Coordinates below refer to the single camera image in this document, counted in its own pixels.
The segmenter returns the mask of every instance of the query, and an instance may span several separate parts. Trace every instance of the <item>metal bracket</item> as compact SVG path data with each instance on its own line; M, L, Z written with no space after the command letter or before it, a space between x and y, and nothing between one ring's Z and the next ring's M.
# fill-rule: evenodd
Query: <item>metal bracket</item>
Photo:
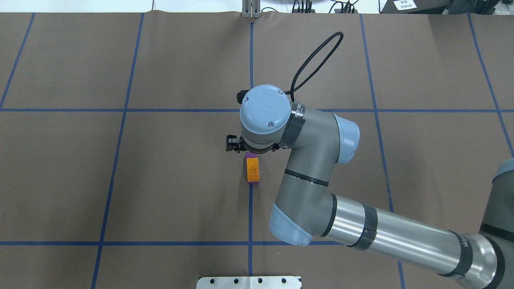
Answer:
M203 277L196 283L196 289L301 289L302 277Z
M243 0L243 18L260 18L261 0Z
M305 123L305 119L303 119L304 113L304 105L297 101L292 103L289 120L287 121L284 135L282 136L279 144L281 148L289 149L295 143L296 139L300 135L300 132L302 131L303 124Z

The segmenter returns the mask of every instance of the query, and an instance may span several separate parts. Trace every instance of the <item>grid line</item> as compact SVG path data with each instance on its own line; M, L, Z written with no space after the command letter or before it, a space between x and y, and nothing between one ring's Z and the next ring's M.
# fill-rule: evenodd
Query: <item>grid line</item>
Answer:
M22 56L23 48L25 47L25 43L27 42L27 38L29 37L30 28L32 27L34 18L35 18L35 13L33 13L32 17L30 18L29 26L27 26L27 31L25 31L25 36L23 37L22 44L20 45L20 49L18 50L18 55L16 56L16 60L14 60L14 64L12 65L11 74L9 75L9 79L7 80L7 84L5 86L5 90L4 90L4 94L2 95L2 99L0 100L0 109L4 105L5 98L7 97L7 92L9 91L9 86L11 85L12 78L14 77L14 72L16 71L16 67L18 66L20 57Z
M253 88L253 25L250 23L250 89ZM248 184L248 276L253 276L253 185Z
M485 68L484 59L482 59L482 54L480 53L479 43L476 40L475 28L473 27L473 21L471 20L471 14L468 13L468 22L469 28L471 29L471 35L473 36L473 41L475 43L476 54L480 60L480 65L482 66L482 71L484 72L485 79L487 81L487 86L489 87L489 91L491 92L491 98L494 102L494 107L496 108L496 113L498 113L498 118L500 120L500 124L502 125L503 134L505 135L505 139L507 140L507 145L509 146L510 155L514 157L514 150L512 149L512 143L510 142L509 134L507 133L507 128L505 127L505 123L503 122L502 113L500 111L500 106L498 105L498 101L496 99L496 95L494 95L494 90L492 89L491 80L489 79L489 74L487 73L487 69Z
M389 182L389 175L387 172L386 153L384 151L384 146L383 146L383 141L382 141L382 131L380 129L380 120L378 118L378 107L377 107L377 100L375 97L375 87L373 85L373 76L371 74L370 55L368 52L368 43L366 41L366 30L364 27L364 17L362 16L362 14L359 14L359 17L360 17L360 27L362 30L362 42L364 44L364 55L366 56L366 66L368 67L368 78L370 80L371 99L373 101L375 123L377 126L378 143L380 145L380 155L382 157L382 168L383 168L383 171L385 174L385 182L387 184L387 194L388 194L388 198L389 198L389 210L391 212L394 212L393 197L391 195L391 184ZM398 261L398 274L399 274L399 278L400 278L401 288L406 289L405 279L403 277L403 266L401 265L400 261Z
M0 246L99 246L88 241L0 241ZM104 241L103 247L118 246L293 246L282 241ZM345 246L334 241L312 241L309 246Z
M118 167L121 139L123 136L123 129L125 127L127 109L129 107L130 92L131 92L131 88L132 88L132 80L134 78L134 70L136 69L137 52L138 52L138 48L139 48L139 41L141 39L141 31L143 28L143 21L144 21L144 13L141 13L141 19L139 21L139 30L138 30L137 39L136 39L136 47L134 49L134 57L132 59L132 68L131 68L131 72L130 72L130 78L128 80L128 87L127 87L127 93L126 93L126 98L125 98L125 107L123 109L123 116L121 118L121 125L120 125L120 133L118 135L118 143L116 145L116 153L114 156L113 171L111 173L111 183L109 184L109 192L107 194L107 202L105 204L105 212L103 215L102 230L100 233L100 241L98 244L98 252L97 252L97 258L96 258L96 262L95 262L95 270L93 271L93 280L91 282L91 289L95 289L95 287L96 287L96 280L98 277L98 269L100 268L100 259L102 258L102 249L103 249L103 243L104 243L104 238L105 238L105 229L107 227L107 218L109 216L109 208L111 206L111 197L113 195L113 188L114 188L114 178L116 176L116 169Z
M335 113L374 113L375 109L317 109ZM0 112L124 112L125 109L0 109ZM128 113L238 113L239 109L126 109ZM458 109L376 109L379 113L514 113L505 110L458 110Z

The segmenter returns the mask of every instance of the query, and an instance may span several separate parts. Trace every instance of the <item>black band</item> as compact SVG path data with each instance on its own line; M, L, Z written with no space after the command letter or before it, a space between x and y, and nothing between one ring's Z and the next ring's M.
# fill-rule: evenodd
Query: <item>black band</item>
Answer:
M371 246L377 236L378 216L375 207L361 204L364 206L364 228L357 242L349 247L364 251Z
M282 134L282 139L279 142L281 148L289 149L295 143L300 132L302 131L305 119L303 115L305 113L305 107L299 102L293 102L291 106L291 113L286 123L286 129Z
M482 223L480 231L514 242L514 233Z
M484 236L489 243L491 243L494 253L496 254L496 274L489 285L485 286L484 289L495 289L502 282L503 275L505 274L505 257L498 244L488 236Z
M454 231L450 232L457 236L458 242L461 245L461 259L458 261L457 267L455 267L452 272L438 275L443 277L451 277L455 274L465 276L471 268L471 264L473 263L473 248L471 248L471 243L469 242L468 238Z
M310 176L302 175L301 173L293 172L293 171L288 170L288 169L286 169L285 173L288 174L288 175L295 176L297 178L301 178L301 179L306 180L308 182L314 183L316 185L321 185L321 186L328 187L328 182L325 182L324 180L320 180L320 179L313 178L313 177L310 177Z
M325 232L321 234L321 237L325 237L328 235L328 232L330 232L330 229L332 229L332 226L334 225L334 220L336 219L336 212L337 212L337 198L336 195L332 195L332 215L330 216L330 221L328 222L328 226L325 229Z

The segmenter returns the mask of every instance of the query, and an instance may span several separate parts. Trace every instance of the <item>purple block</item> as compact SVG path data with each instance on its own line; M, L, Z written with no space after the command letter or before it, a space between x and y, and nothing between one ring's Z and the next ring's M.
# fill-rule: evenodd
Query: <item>purple block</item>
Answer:
M257 155L254 153L246 152L245 158L253 158L253 157L257 157Z

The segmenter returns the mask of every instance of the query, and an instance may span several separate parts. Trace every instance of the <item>light blue joint cap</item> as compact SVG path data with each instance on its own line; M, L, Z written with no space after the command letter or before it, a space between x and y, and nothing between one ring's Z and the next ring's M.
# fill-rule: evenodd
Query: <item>light blue joint cap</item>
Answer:
M275 203L268 227L275 237L291 245L307 246L313 239L312 235L293 222Z
M352 160L359 146L360 130L353 121L334 114L339 128L339 159L338 164L347 164Z
M267 135L282 128L290 113L291 104L287 95L276 86L264 84L246 93L239 116L247 130Z
M496 175L494 176L492 181L494 182L494 179L496 177L498 177L499 175L501 175L503 173L510 172L510 171L514 171L514 158L511 158L511 159L508 159L508 160L504 161L500 165L500 167L498 167L498 170L496 171Z

